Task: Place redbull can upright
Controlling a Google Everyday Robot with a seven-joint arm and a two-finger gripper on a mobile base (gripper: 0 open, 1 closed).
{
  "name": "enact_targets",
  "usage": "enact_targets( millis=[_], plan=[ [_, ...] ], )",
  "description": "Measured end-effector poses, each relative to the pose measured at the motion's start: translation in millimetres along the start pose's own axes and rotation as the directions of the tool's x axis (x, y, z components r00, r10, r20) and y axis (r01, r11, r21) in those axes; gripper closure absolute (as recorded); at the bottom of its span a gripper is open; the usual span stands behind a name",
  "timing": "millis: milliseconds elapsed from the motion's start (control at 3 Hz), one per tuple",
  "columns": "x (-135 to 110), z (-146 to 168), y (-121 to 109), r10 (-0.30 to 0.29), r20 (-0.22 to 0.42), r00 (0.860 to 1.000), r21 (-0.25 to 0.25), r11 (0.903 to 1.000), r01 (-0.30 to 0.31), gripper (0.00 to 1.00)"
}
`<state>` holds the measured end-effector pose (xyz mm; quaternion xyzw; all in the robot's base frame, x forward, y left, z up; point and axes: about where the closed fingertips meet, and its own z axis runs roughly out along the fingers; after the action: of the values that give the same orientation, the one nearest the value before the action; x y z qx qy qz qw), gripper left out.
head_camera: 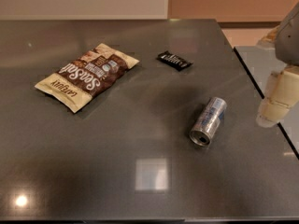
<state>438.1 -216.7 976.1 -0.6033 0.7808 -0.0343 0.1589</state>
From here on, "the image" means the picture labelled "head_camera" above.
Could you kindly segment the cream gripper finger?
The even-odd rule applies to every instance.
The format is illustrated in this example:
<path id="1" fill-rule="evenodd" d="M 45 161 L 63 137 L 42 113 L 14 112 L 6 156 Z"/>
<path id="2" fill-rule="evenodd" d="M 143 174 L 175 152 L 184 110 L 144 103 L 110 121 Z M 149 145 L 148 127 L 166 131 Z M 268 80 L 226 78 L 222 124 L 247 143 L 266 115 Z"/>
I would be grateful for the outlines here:
<path id="1" fill-rule="evenodd" d="M 278 27 L 275 27 L 257 42 L 257 46 L 262 49 L 272 49 L 275 46 L 277 34 Z"/>
<path id="2" fill-rule="evenodd" d="M 299 102 L 299 66 L 288 64 L 280 72 L 273 71 L 264 90 L 256 121 L 270 128 L 282 121 Z"/>

